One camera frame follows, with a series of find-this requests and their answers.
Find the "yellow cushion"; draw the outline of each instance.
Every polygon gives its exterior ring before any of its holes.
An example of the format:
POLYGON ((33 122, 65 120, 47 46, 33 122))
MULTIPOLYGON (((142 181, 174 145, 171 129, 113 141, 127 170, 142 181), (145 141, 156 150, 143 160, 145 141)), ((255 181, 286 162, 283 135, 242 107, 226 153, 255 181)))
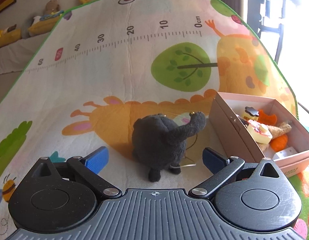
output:
POLYGON ((39 21, 33 24, 31 27, 29 27, 28 31, 33 35, 39 35, 50 32, 58 20, 59 17, 54 17, 48 20, 39 21))
POLYGON ((16 29, 0 36, 0 48, 21 39, 21 29, 16 29))

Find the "children's play mat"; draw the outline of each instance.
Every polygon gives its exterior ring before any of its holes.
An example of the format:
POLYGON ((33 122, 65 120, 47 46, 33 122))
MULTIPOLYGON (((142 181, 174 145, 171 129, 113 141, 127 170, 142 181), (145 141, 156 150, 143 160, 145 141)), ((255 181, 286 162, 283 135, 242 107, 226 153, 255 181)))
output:
MULTIPOLYGON (((100 175, 122 191, 189 190, 207 179, 203 148, 222 152, 209 122, 187 141, 182 164, 197 165, 163 171, 156 183, 133 160, 131 134, 150 114, 179 125, 191 111, 208 116, 217 91, 276 98, 297 115, 277 65, 220 0, 97 0, 66 11, 0 103, 0 240, 15 230, 10 196, 42 156, 63 162, 107 146, 100 175)), ((294 186, 307 199, 309 171, 299 177, 294 186)), ((309 235, 306 208, 298 225, 309 235)))

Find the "teddy bear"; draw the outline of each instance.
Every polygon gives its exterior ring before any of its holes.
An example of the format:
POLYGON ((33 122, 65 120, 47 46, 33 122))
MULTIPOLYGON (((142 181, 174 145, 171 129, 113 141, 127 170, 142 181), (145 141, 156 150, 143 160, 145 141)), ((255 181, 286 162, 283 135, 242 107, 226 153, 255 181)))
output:
POLYGON ((60 11, 60 5, 58 0, 50 0, 45 7, 44 15, 55 14, 60 11))

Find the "silver pin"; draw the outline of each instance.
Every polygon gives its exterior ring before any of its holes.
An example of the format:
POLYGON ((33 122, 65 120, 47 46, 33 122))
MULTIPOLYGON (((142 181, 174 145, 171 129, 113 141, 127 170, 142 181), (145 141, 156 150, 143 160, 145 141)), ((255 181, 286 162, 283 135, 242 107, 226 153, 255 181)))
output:
POLYGON ((103 191, 103 194, 107 195, 107 196, 115 196, 115 195, 118 195, 119 194, 119 190, 116 189, 116 188, 113 188, 113 187, 109 187, 109 188, 106 188, 104 191, 103 191))
POLYGON ((202 188, 202 187, 196 187, 193 188, 191 190, 192 194, 196 195, 196 196, 204 196, 206 195, 208 192, 206 189, 202 188))

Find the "black plush toy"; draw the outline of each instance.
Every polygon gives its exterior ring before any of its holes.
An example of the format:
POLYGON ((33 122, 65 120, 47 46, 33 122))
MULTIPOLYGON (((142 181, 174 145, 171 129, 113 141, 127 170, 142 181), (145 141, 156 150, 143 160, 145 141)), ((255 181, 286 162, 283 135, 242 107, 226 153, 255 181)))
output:
POLYGON ((178 167, 186 151, 186 139, 194 136, 206 125, 202 112, 191 112, 190 122, 178 126, 165 115, 148 115, 136 120, 133 125, 132 155, 140 163, 150 167, 149 180, 160 180, 160 171, 169 169, 174 174, 181 172, 178 167))

